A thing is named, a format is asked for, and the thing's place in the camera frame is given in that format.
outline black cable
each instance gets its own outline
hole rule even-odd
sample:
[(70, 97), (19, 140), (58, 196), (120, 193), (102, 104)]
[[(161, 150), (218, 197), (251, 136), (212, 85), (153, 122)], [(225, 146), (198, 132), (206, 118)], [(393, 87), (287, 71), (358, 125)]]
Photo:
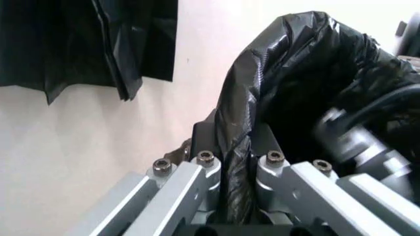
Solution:
[(346, 129), (351, 128), (372, 112), (381, 109), (385, 106), (389, 107), (390, 105), (392, 105), (393, 102), (401, 99), (407, 99), (412, 95), (420, 95), (419, 84), (405, 86), (383, 95), (382, 97), (376, 99), (375, 101), (369, 103), (367, 106), (358, 110), (354, 114), (350, 114), (346, 117), (343, 117), (343, 119), (340, 119), (340, 126)]

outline black plastic sheet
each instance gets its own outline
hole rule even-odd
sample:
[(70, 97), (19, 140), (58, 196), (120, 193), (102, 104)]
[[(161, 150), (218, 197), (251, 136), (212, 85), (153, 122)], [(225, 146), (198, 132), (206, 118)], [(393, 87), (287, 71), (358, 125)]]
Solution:
[(114, 86), (133, 99), (142, 76), (172, 80), (177, 0), (0, 0), (0, 86), (45, 91)]
[[(312, 129), (329, 108), (354, 112), (390, 91), (419, 82), (420, 75), (408, 62), (326, 13), (277, 18), (235, 60), (217, 104), (222, 221), (246, 223), (253, 211), (254, 189), (249, 180), (255, 178), (250, 176), (255, 171), (249, 169), (248, 160), (253, 158), (250, 135), (257, 124), (270, 125), (288, 160), (317, 159), (324, 152)], [(401, 104), (400, 111), (382, 114), (367, 125), (413, 159), (418, 152), (404, 151), (404, 145), (390, 138), (393, 130), (402, 130), (402, 124), (415, 127), (414, 118), (420, 118), (405, 107)], [(391, 128), (395, 116), (405, 122)], [(413, 143), (419, 132), (404, 135)]]

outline hex socket bolt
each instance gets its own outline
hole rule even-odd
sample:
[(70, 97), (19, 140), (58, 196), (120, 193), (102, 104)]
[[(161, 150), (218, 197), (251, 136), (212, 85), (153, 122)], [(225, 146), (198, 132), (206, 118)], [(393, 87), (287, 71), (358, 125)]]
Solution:
[(204, 150), (197, 154), (197, 164), (203, 166), (204, 168), (211, 167), (214, 164), (214, 155), (213, 152)]
[(332, 171), (332, 165), (328, 161), (324, 160), (314, 160), (312, 162), (313, 166), (318, 169), (323, 174), (329, 174)]
[(280, 167), (283, 165), (284, 159), (285, 157), (282, 152), (271, 150), (267, 153), (266, 163), (271, 167)]
[(153, 162), (153, 173), (156, 176), (164, 177), (171, 173), (172, 164), (171, 161), (165, 158), (157, 159)]

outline white wall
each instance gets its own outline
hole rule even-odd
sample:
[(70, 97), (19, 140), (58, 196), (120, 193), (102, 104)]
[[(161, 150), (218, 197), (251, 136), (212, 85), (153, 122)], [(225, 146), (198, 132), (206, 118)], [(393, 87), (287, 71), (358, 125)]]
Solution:
[(60, 235), (125, 173), (177, 148), (216, 105), (239, 52), (277, 16), (325, 11), (392, 50), (399, 21), (420, 10), (352, 2), (180, 0), (174, 82), (145, 78), (132, 102), (76, 85), (47, 106), (42, 92), (0, 88), (0, 235)]

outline grey metal component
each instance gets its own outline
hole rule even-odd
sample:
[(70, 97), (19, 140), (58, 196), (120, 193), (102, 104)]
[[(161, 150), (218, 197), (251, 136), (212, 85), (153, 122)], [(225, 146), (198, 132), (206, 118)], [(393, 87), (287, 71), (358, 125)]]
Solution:
[[(199, 158), (194, 157), (191, 163), (198, 164)], [(216, 210), (220, 195), (220, 176), (222, 164), (218, 158), (213, 159), (213, 165), (205, 168), (206, 186), (208, 188), (201, 202), (197, 216), (192, 221), (193, 224), (205, 224), (208, 217)]]
[(204, 150), (197, 154), (197, 164), (205, 168), (211, 167), (214, 164), (215, 157), (213, 152)]
[(280, 167), (283, 165), (284, 160), (284, 154), (279, 151), (272, 150), (266, 155), (266, 163), (272, 167)]
[(420, 235), (420, 208), (367, 174), (341, 178), (337, 185), (402, 235)]
[(315, 126), (314, 134), (338, 162), (355, 158), (358, 165), (376, 156), (386, 147), (362, 126), (355, 126), (346, 133), (338, 132), (331, 121), (345, 115), (344, 110), (330, 109)]
[(332, 165), (328, 161), (324, 160), (314, 160), (312, 162), (313, 166), (323, 174), (329, 174), (332, 171)]
[(169, 159), (161, 158), (153, 162), (153, 173), (155, 176), (168, 176), (172, 172), (172, 165)]
[(190, 223), (205, 193), (202, 166), (182, 162), (125, 232), (125, 236), (170, 236), (178, 224)]
[(162, 188), (162, 186), (166, 183), (166, 181), (171, 177), (172, 173), (175, 172), (175, 170), (177, 169), (177, 166), (174, 163), (171, 163), (171, 172), (168, 173), (167, 175), (164, 176), (157, 176), (155, 175), (155, 170), (153, 169), (153, 166), (150, 167), (147, 171), (146, 171), (146, 175), (153, 179), (154, 181), (156, 181), (156, 185), (159, 189)]
[(260, 213), (265, 215), (274, 225), (293, 225), (293, 222), (283, 212), (266, 212), (259, 209)]
[(191, 220), (191, 225), (203, 225), (205, 224), (209, 217), (215, 212), (212, 211), (198, 211), (195, 213), (194, 217)]
[(346, 133), (336, 130), (330, 122), (345, 115), (345, 111), (330, 109), (315, 127), (314, 134), (336, 159), (345, 162), (354, 159), (357, 173), (367, 173), (389, 188), (410, 198), (407, 185), (409, 162), (396, 150), (388, 148), (364, 127), (357, 125)]
[(399, 235), (309, 162), (285, 167), (280, 177), (268, 177), (268, 186), (304, 224), (322, 220), (343, 236)]
[(314, 160), (312, 164), (318, 171), (323, 173), (330, 180), (334, 182), (337, 181), (338, 175), (334, 170), (332, 170), (332, 165), (328, 161)]
[[(283, 169), (287, 166), (290, 166), (290, 163), (284, 160), (280, 167), (273, 167), (267, 162), (266, 155), (258, 160), (256, 179), (258, 208), (271, 220), (278, 219), (278, 214), (290, 213), (284, 201), (269, 187), (270, 177), (280, 177)], [(281, 224), (283, 221), (272, 221), (272, 223)]]
[(115, 236), (135, 220), (158, 191), (155, 181), (128, 173), (66, 236)]

